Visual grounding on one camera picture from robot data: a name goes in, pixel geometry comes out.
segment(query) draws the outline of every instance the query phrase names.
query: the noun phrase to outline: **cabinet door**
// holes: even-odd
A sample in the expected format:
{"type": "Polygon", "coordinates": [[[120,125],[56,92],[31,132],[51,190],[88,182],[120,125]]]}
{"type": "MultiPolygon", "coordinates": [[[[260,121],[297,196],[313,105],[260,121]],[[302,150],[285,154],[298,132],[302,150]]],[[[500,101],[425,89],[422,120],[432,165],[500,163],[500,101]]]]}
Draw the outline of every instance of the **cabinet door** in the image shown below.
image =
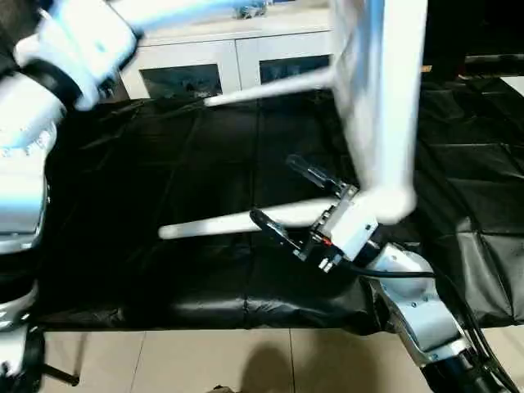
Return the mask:
{"type": "Polygon", "coordinates": [[[329,32],[238,39],[242,89],[329,64],[329,32]]]}
{"type": "Polygon", "coordinates": [[[208,97],[240,90],[233,40],[140,47],[122,73],[130,98],[208,97]]]}

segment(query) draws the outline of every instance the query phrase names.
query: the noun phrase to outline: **white chair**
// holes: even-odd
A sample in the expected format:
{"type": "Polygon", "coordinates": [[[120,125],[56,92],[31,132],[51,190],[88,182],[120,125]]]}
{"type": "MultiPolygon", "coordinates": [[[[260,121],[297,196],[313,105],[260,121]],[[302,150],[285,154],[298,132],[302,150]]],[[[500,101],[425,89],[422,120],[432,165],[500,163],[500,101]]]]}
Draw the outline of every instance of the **white chair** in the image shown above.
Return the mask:
{"type": "MultiPolygon", "coordinates": [[[[205,103],[217,106],[330,88],[362,191],[367,193],[378,221],[392,224],[415,206],[413,146],[427,0],[332,0],[331,9],[333,55],[329,67],[210,97],[205,103]]],[[[281,206],[281,222],[296,225],[293,219],[286,220],[296,216],[308,218],[300,225],[312,224],[323,211],[312,203],[281,206]],[[318,209],[316,216],[311,214],[312,206],[318,209]]],[[[222,225],[225,232],[217,229],[218,224],[213,234],[245,232],[246,218],[247,212],[234,215],[222,225]],[[236,226],[233,217],[238,220],[236,226]]],[[[218,220],[216,223],[224,223],[224,218],[218,220]]],[[[192,236],[210,234],[208,225],[185,225],[199,228],[192,236]]],[[[161,228],[160,236],[176,238],[187,233],[181,224],[177,228],[169,234],[161,228]]]]}

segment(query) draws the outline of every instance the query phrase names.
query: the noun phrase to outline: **white plastic housing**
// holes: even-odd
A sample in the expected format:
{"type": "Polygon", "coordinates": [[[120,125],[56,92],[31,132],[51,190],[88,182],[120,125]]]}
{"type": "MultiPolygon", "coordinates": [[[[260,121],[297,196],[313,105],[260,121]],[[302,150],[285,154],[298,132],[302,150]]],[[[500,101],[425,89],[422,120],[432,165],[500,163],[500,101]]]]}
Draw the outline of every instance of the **white plastic housing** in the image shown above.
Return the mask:
{"type": "Polygon", "coordinates": [[[65,108],[49,90],[23,74],[0,82],[0,154],[3,148],[27,147],[58,122],[65,108]]]}

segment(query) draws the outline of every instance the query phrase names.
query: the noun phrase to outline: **black tarp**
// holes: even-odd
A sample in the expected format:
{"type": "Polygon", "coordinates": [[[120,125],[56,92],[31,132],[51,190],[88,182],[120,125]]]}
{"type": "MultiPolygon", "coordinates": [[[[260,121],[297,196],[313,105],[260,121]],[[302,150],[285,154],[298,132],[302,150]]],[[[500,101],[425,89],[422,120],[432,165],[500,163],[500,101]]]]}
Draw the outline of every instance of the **black tarp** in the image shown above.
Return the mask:
{"type": "MultiPolygon", "coordinates": [[[[323,274],[261,234],[161,241],[174,224],[320,197],[298,153],[355,181],[328,93],[206,109],[175,99],[99,106],[61,126],[38,262],[54,329],[383,329],[368,284],[323,274]]],[[[424,84],[418,208],[391,238],[449,273],[483,326],[524,319],[524,98],[502,81],[424,84]]]]}

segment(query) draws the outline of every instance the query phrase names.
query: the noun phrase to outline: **tiled floor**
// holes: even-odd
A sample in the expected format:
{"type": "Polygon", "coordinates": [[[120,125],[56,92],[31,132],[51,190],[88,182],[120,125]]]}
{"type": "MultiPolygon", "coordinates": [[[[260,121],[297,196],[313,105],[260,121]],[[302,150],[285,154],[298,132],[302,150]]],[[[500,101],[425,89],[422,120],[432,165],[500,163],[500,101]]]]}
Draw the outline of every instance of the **tiled floor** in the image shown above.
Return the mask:
{"type": "MultiPolygon", "coordinates": [[[[524,386],[524,327],[486,335],[524,386]]],[[[396,336],[336,329],[52,332],[47,362],[82,374],[77,387],[46,379],[44,393],[206,393],[217,385],[246,393],[429,392],[396,336]]]]}

